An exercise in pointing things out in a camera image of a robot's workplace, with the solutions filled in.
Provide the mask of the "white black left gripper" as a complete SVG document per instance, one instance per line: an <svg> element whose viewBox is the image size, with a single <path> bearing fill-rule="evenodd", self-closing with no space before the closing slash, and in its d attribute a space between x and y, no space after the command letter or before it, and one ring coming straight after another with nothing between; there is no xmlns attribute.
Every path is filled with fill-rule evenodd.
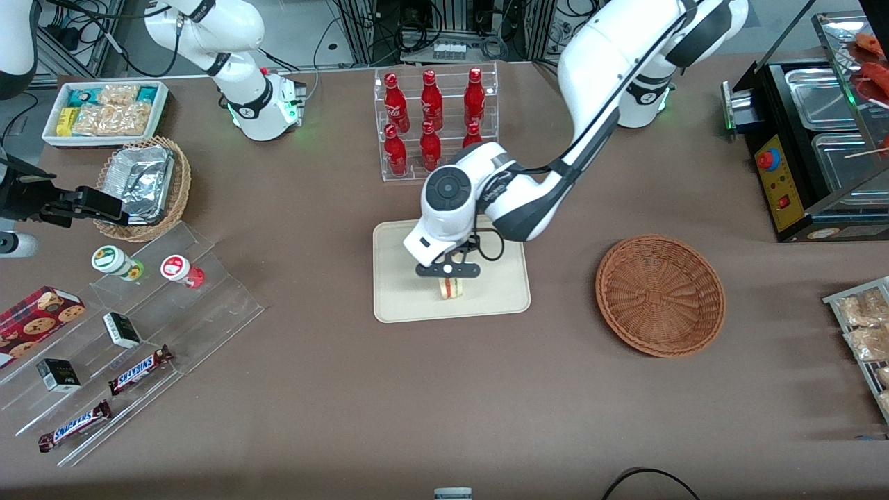
<svg viewBox="0 0 889 500"><path fill-rule="evenodd" d="M479 237L472 231L454 242L437 240L426 230L424 222L419 221L404 238L404 247L417 262L415 273L438 278L439 287L445 287L445 278L459 278L462 285L466 278L477 278L481 274L479 265L466 260L469 253L480 248Z"/></svg>

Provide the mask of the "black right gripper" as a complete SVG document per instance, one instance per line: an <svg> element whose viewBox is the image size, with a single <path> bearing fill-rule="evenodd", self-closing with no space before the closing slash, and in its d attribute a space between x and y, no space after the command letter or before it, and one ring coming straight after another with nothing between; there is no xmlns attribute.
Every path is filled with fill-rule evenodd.
<svg viewBox="0 0 889 500"><path fill-rule="evenodd" d="M71 227L78 213L107 224L129 224L124 202L92 187L80 186L75 197L58 199L53 184L56 174L34 167L18 158L3 158L1 217L12 221L45 222Z"/></svg>

